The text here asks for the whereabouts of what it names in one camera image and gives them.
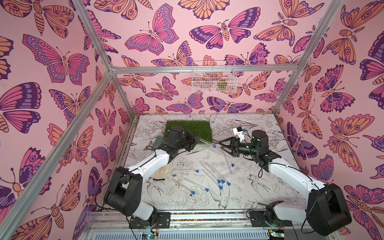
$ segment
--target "bird drawing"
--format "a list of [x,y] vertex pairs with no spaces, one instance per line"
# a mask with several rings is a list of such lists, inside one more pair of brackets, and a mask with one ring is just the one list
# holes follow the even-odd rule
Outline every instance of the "bird drawing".
[[148,195],[151,198],[152,202],[154,202],[153,199],[152,199],[152,189],[153,188],[157,189],[157,191],[159,192],[160,196],[161,196],[161,193],[164,193],[163,190],[161,190],[161,188],[157,186],[157,182],[158,181],[154,181],[153,177],[148,178],[145,182],[149,183],[149,185],[147,186],[147,191],[148,191]]
[[263,178],[260,178],[260,177],[257,177],[253,174],[249,174],[249,177],[247,178],[248,180],[251,180],[251,186],[253,187],[253,189],[256,191],[256,193],[261,196],[261,198],[263,200],[265,200],[264,196],[265,195],[270,195],[270,192],[272,192],[272,190],[267,187],[265,184],[263,183],[260,183],[260,180],[264,180],[266,181],[265,179]]

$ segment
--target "orange butterfly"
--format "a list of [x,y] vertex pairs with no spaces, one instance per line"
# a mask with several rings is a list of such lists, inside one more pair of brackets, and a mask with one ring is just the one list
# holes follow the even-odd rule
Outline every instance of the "orange butterfly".
[[[137,0],[139,3],[143,4],[144,7],[150,8],[153,10],[151,3],[148,0]],[[105,12],[113,12],[119,13],[123,10],[127,5],[128,7],[121,13],[121,17],[127,20],[134,20],[137,16],[137,6],[135,0],[96,0],[94,3],[94,7],[98,10]]]
[[321,133],[321,130],[317,123],[313,120],[313,118],[310,116],[313,115],[310,110],[311,105],[311,99],[312,99],[312,83],[308,84],[307,88],[305,89],[305,92],[303,94],[303,97],[299,97],[297,100],[297,105],[301,110],[304,110],[304,112],[301,112],[297,115],[298,118],[304,118],[301,129],[303,132],[308,133],[308,131],[313,134],[318,139],[323,138],[323,134]]
[[349,63],[351,65],[356,63],[355,49],[352,42],[348,38],[349,36],[354,42],[357,42],[357,37],[354,33],[358,33],[364,29],[364,26],[360,27],[367,21],[374,18],[384,9],[383,1],[375,1],[367,4],[361,11],[359,8],[353,9],[351,12],[346,12],[345,5],[341,9],[340,19],[341,23],[349,29],[355,29],[353,32],[348,29],[343,29],[339,34],[346,38],[336,39],[330,44],[328,44],[322,54],[326,53],[328,50],[331,50],[334,55],[339,54],[339,59],[343,62]]
[[33,219],[32,221],[29,221],[20,227],[16,229],[16,232],[12,236],[11,240],[22,240],[22,239],[48,239],[49,234],[51,232],[52,228],[52,218],[55,218],[55,223],[59,228],[64,229],[64,217],[60,210],[62,211],[71,211],[80,202],[80,181],[81,181],[81,170],[78,170],[73,177],[71,178],[70,182],[68,183],[67,187],[64,190],[63,196],[61,197],[61,200],[59,202],[59,205],[56,206],[57,199],[55,204],[52,205],[50,208],[41,207],[39,209],[47,209],[51,210],[51,214],[38,217],[36,219]]
[[224,11],[229,5],[229,0],[181,0],[178,5],[188,10],[193,9],[196,18],[204,20],[210,19],[214,11]]
[[347,142],[349,142],[351,138],[358,138],[350,137],[350,135],[357,134],[366,129],[373,122],[375,117],[370,116],[369,114],[359,114],[357,116],[353,115],[345,120],[342,118],[337,118],[334,121],[332,121],[331,118],[328,119],[331,121],[331,131],[333,136],[329,138],[328,144],[323,147],[329,146],[334,153],[339,154],[339,157],[348,167],[351,167],[354,171],[361,172],[362,168],[359,158]]
[[[123,59],[125,65],[129,68],[134,68],[134,67],[140,67],[140,65],[133,59],[130,59],[124,55],[121,56]],[[139,82],[143,81],[144,78],[142,77],[152,77],[155,76],[157,73],[130,73],[130,74],[124,74],[124,77],[126,78],[119,78],[120,84],[123,86],[131,86],[133,88],[141,88],[143,93],[146,92],[145,86]]]
[[308,82],[311,76],[314,76],[321,71],[320,66],[316,66],[316,65],[311,66],[312,64],[314,63],[311,63],[311,59],[310,59],[304,67],[303,73],[301,75],[301,76],[305,75],[304,82]]
[[250,96],[251,95],[251,90],[249,90],[250,88],[252,88],[254,90],[261,90],[261,89],[265,88],[266,80],[270,74],[271,74],[271,71],[264,71],[264,72],[260,73],[254,79],[252,79],[248,85],[247,85],[247,82],[245,82],[242,84],[241,87],[237,86],[236,91],[234,93],[229,94],[228,96],[230,98],[237,98],[241,95],[241,93],[243,92],[243,89],[244,89],[244,92],[248,96]]
[[281,9],[283,10],[283,13],[287,19],[284,19],[283,14],[278,12],[277,15],[280,20],[273,22],[272,25],[280,23],[283,24],[273,26],[262,32],[259,32],[253,38],[263,41],[271,41],[275,38],[277,38],[277,41],[283,41],[287,39],[290,41],[289,45],[292,46],[295,42],[295,34],[287,26],[295,26],[297,25],[297,22],[289,18],[303,18],[309,16],[318,11],[323,5],[324,3],[321,3],[314,8],[310,8],[305,1],[299,3],[299,0],[280,0]]
[[[42,16],[44,14],[46,21],[55,34],[62,38],[67,37],[68,29],[64,26],[68,26],[73,20],[73,11],[59,5],[42,7],[40,2],[40,0],[33,2],[33,9],[36,11],[35,23],[40,35],[42,36],[44,31],[44,18]],[[9,14],[19,18],[28,16],[32,11],[31,0],[20,0],[20,2],[17,0],[1,0],[0,4]]]
[[276,64],[297,64],[300,60],[300,55],[299,56],[296,56],[294,57],[293,59],[288,56],[291,60],[288,60],[286,57],[284,57],[283,55],[276,55],[273,59],[275,61]]

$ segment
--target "cable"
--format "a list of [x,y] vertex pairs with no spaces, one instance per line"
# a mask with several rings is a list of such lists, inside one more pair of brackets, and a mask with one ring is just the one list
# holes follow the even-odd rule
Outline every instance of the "cable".
[[127,219],[127,221],[128,221],[128,225],[129,225],[129,228],[131,229],[131,231],[132,231],[132,234],[133,234],[133,236],[135,237],[135,239],[137,240],[137,237],[136,237],[136,234],[133,232],[133,230],[132,230],[132,227],[131,227],[131,224],[130,224],[130,222],[129,222],[129,220],[128,220],[128,217],[127,216],[125,216],[125,218]]

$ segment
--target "butterfly wing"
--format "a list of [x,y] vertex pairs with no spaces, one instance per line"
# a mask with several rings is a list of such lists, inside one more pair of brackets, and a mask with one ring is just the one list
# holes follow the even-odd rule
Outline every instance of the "butterfly wing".
[[70,182],[64,190],[63,196],[61,197],[59,203],[59,207],[61,210],[71,211],[79,204],[80,193],[78,191],[80,187],[80,181],[81,170],[78,170],[71,178]]

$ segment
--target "aluminum rail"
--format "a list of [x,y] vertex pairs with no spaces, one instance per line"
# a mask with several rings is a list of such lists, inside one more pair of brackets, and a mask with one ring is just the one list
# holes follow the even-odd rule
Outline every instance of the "aluminum rail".
[[277,100],[272,113],[276,115],[280,110],[283,102],[287,98],[288,94],[291,92],[293,85],[299,79],[301,72],[303,71],[306,63],[309,61],[312,53],[316,49],[319,44],[321,38],[323,37],[325,31],[328,29],[331,24],[334,16],[338,13],[339,8],[341,7],[344,0],[332,0],[329,4],[327,10],[325,11],[323,17],[321,18],[319,25],[317,26],[315,32],[313,33],[307,47],[304,50],[304,53],[301,55],[300,60],[298,62],[298,69],[291,74],[291,77],[285,84],[283,91],[280,94],[279,99]]

